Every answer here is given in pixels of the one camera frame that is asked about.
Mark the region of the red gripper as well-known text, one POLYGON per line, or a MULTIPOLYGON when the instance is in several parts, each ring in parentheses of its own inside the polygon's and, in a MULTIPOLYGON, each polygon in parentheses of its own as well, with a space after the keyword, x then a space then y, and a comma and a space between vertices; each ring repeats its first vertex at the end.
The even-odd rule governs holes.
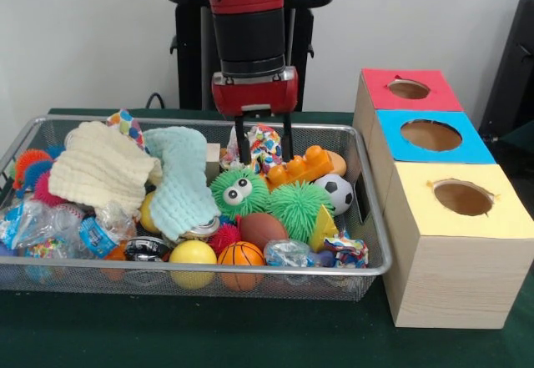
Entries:
POLYGON ((239 161, 246 162, 246 140, 243 117, 245 113, 270 111, 283 113, 281 151, 283 160, 294 158, 291 112, 298 101, 298 73, 296 68, 285 68, 281 73, 256 78, 231 78, 217 72, 211 88, 217 110, 235 117, 234 126, 239 150, 239 161))

